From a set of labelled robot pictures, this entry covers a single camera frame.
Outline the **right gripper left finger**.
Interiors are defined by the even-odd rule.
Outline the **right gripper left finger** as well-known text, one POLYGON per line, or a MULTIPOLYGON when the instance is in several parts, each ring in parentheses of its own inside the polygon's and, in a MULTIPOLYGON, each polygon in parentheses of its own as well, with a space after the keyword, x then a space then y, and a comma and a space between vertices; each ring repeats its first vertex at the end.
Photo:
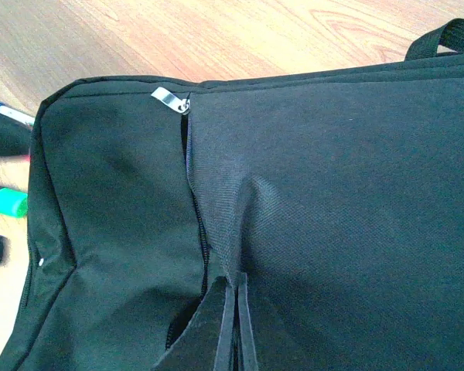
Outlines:
POLYGON ((186 329, 152 367, 154 370, 232 370, 235 293, 218 277, 186 329))

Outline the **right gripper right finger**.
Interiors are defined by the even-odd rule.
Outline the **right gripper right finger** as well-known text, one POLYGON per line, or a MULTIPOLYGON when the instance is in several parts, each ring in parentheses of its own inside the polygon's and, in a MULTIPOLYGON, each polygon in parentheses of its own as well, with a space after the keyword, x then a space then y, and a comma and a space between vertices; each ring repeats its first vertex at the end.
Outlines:
POLYGON ((258 371, 258 360, 247 295, 247 274, 241 273, 237 287, 239 321, 238 369, 244 371, 258 371))

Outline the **green black highlighter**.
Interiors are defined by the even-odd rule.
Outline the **green black highlighter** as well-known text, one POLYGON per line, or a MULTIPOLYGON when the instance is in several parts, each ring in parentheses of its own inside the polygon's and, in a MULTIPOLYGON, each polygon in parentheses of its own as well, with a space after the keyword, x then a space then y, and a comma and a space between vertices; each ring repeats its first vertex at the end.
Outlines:
POLYGON ((22 218, 28 211, 28 195, 0 185, 0 214, 22 218))

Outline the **pink black highlighter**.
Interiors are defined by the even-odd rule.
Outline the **pink black highlighter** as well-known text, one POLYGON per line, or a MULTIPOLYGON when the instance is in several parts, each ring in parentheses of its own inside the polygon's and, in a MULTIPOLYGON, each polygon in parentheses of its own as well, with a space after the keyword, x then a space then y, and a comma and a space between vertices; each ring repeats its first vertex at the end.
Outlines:
POLYGON ((0 157, 30 160, 32 128, 0 114, 0 157))

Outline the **blue white marker pen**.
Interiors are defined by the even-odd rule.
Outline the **blue white marker pen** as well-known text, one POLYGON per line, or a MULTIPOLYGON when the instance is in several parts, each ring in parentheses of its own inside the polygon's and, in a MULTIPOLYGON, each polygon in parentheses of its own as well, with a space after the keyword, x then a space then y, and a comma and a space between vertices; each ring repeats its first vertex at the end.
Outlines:
POLYGON ((14 121, 18 121, 21 124, 25 124, 27 126, 32 127, 35 122, 35 118, 25 114, 21 111, 18 111, 10 106, 3 104, 0 102, 0 114, 6 117, 11 118, 14 121))

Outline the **black student backpack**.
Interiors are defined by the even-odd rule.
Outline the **black student backpack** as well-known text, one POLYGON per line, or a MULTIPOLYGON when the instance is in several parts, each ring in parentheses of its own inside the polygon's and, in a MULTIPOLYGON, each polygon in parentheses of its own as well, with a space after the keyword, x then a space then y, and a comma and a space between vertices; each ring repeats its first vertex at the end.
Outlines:
POLYGON ((82 79, 30 141, 0 370, 154 370, 247 274, 258 370, 464 370, 464 19, 404 61, 82 79))

